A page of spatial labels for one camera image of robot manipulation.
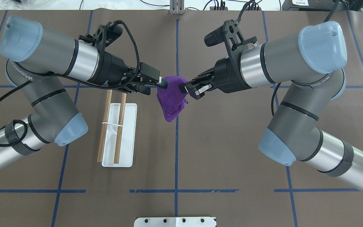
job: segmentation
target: light blue joint cap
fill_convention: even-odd
[[[64,128],[59,132],[54,142],[60,147],[75,141],[77,138],[85,135],[88,126],[81,113],[77,113]]]
[[[344,72],[344,70],[343,70],[343,73],[344,73],[344,82],[343,82],[343,86],[341,87],[340,91],[339,91],[336,95],[334,95],[334,97],[332,97],[332,98],[330,99],[330,101],[333,101],[334,99],[337,99],[338,97],[340,97],[340,96],[344,93],[344,90],[345,90],[345,88],[346,88],[346,86],[347,86],[347,77],[345,76],[345,72]]]
[[[267,157],[285,166],[292,165],[297,159],[287,145],[268,128],[265,129],[258,148]]]
[[[343,30],[335,21],[305,27],[299,32],[298,44],[306,63],[318,73],[331,73],[347,64]]]
[[[0,54],[15,62],[30,57],[39,46],[43,36],[43,26],[18,16],[10,16],[6,22]]]

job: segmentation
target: black device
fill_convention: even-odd
[[[339,0],[336,11],[359,11],[363,7],[363,0]],[[334,0],[285,0],[282,4],[284,11],[330,11]]]

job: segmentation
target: electrical cable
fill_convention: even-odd
[[[111,26],[114,27],[114,26],[116,26],[118,24],[122,24],[124,26],[125,30],[127,31],[127,34],[130,37],[132,44],[134,45],[135,56],[137,58],[137,67],[135,68],[135,72],[133,73],[133,76],[131,76],[131,78],[123,85],[100,86],[100,85],[91,84],[89,82],[85,82],[83,80],[79,80],[79,79],[75,79],[75,78],[72,78],[72,77],[69,77],[69,76],[65,76],[65,75],[62,75],[62,74],[57,74],[57,73],[40,74],[40,73],[31,72],[31,71],[25,69],[23,66],[19,65],[18,63],[16,63],[16,64],[20,68],[22,68],[22,69],[24,69],[24,70],[26,70],[26,71],[28,71],[30,73],[33,73],[35,75],[38,75],[38,76],[58,76],[58,77],[62,77],[62,78],[65,78],[65,79],[70,79],[72,81],[75,81],[75,82],[78,82],[78,83],[81,83],[81,84],[84,84],[84,85],[88,85],[88,86],[91,86],[91,87],[97,88],[97,89],[105,89],[105,90],[121,89],[121,88],[129,85],[133,81],[133,79],[135,79],[135,77],[137,77],[138,73],[140,72],[140,56],[138,54],[137,44],[135,43],[135,40],[134,40],[133,36],[131,35],[130,29],[127,27],[127,25],[122,20],[116,20],[116,21],[114,21],[112,23]]]
[[[135,77],[137,77],[139,71],[140,71],[140,56],[138,54],[138,49],[137,49],[137,44],[135,43],[135,40],[133,38],[133,36],[131,35],[131,32],[130,32],[130,29],[128,29],[127,25],[122,21],[122,20],[116,20],[112,23],[111,26],[117,26],[118,24],[122,24],[125,28],[125,30],[127,31],[127,34],[128,36],[130,37],[131,39],[131,42],[133,43],[134,45],[134,50],[135,50],[135,56],[137,58],[137,67],[135,68],[135,72],[133,73],[133,76],[131,76],[131,78],[123,85],[119,85],[119,86],[115,86],[115,87],[110,87],[110,86],[99,86],[99,85],[94,85],[94,84],[91,84],[91,83],[88,83],[88,82],[84,82],[82,80],[79,80],[79,79],[75,79],[75,78],[72,78],[72,77],[69,77],[69,76],[65,76],[65,75],[62,75],[62,74],[57,74],[57,73],[48,73],[48,74],[40,74],[40,73],[35,73],[35,72],[31,72],[27,69],[25,69],[23,66],[19,65],[17,62],[16,65],[18,65],[20,68],[28,71],[28,72],[31,72],[35,75],[39,75],[39,76],[59,76],[59,77],[63,77],[63,78],[66,78],[66,79],[70,79],[70,80],[73,80],[75,82],[78,82],[78,83],[81,83],[81,84],[85,84],[85,85],[88,85],[88,86],[91,86],[91,87],[94,87],[94,88],[98,88],[98,89],[106,89],[106,90],[112,90],[112,89],[120,89],[120,88],[123,88],[124,86],[127,86],[129,85],[133,79],[135,79]],[[0,102],[2,100],[4,100],[6,97],[8,97],[9,95],[13,94],[14,92],[22,89],[23,87],[25,87],[26,85],[30,84],[31,81],[28,81],[14,89],[12,89],[11,91],[9,91],[8,93],[6,93],[5,95],[3,95],[1,98],[0,98]],[[3,148],[6,148],[6,147],[11,147],[13,145],[16,145],[16,144],[19,144],[26,136],[27,134],[27,125],[25,122],[21,121],[21,120],[14,120],[14,124],[21,124],[23,125],[24,127],[24,132],[23,132],[23,135],[19,138],[19,141],[16,141],[14,143],[8,143],[8,144],[2,144],[0,143],[0,147],[3,147]]]
[[[145,3],[145,4],[147,4],[147,5],[150,5],[150,6],[160,6],[160,7],[170,6],[170,5],[155,5],[155,4],[146,3],[146,2],[144,2],[142,0],[140,0],[140,1],[143,2],[143,3]]]
[[[214,10],[219,10],[219,2],[218,2],[218,0],[214,0]]]
[[[252,4],[254,1],[255,1],[255,0],[250,0],[250,1],[246,2],[246,3],[243,5],[242,10],[240,11],[239,16],[238,16],[238,19],[237,19],[239,22],[240,22],[240,20],[242,19],[242,15],[243,15],[243,12],[246,10],[246,7],[247,7],[248,5],[250,5],[250,4]]]
[[[24,84],[22,84],[22,85],[20,85],[20,86],[18,86],[16,88],[12,89],[11,91],[7,92],[5,95],[3,95],[2,97],[0,97],[0,102],[2,100],[6,99],[11,94],[19,91],[20,89],[22,89],[23,87],[25,87],[26,85],[28,85],[30,83],[31,83],[31,81],[29,80],[28,82],[26,82],[26,83],[24,83]],[[7,148],[7,147],[11,147],[13,145],[19,144],[25,138],[25,136],[27,134],[27,125],[26,125],[26,123],[24,121],[22,121],[22,120],[14,120],[13,123],[14,124],[21,124],[21,125],[23,125],[23,130],[24,130],[23,131],[23,135],[16,142],[13,142],[13,143],[0,143],[0,148]]]
[[[238,0],[226,0],[226,1],[238,2],[238,3],[246,3],[247,2],[247,1],[238,1]]]
[[[277,90],[279,88],[279,86],[281,85],[281,83],[278,83],[277,86],[274,89],[274,93],[273,96],[271,97],[271,114],[274,116],[274,98],[277,94]]]
[[[327,22],[330,20],[331,16],[333,15],[333,13],[336,11],[336,7],[338,6],[338,3],[340,2],[340,0],[336,0],[336,2],[334,3],[333,5],[333,8],[331,9],[330,13],[327,15],[326,19],[323,21],[324,22]]]
[[[203,10],[205,10],[205,8],[206,8],[206,6],[208,6],[208,4],[210,3],[210,2],[212,2],[213,0],[209,0],[207,3],[206,3],[206,5],[204,6],[204,9]]]

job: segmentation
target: white mounting plate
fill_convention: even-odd
[[[137,220],[135,220],[134,222],[134,227],[216,227],[216,218],[215,217],[137,218]]]
[[[118,124],[120,104],[111,103],[108,123]],[[110,125],[107,125],[105,149],[103,150],[102,166],[104,167],[131,167],[134,156],[135,125],[137,121],[137,104],[126,103],[124,111],[123,134],[121,136],[120,160],[114,164],[114,151],[116,148],[117,135],[112,133]]]

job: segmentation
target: white label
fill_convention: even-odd
[[[309,6],[308,0],[292,0],[292,4],[298,6]]]

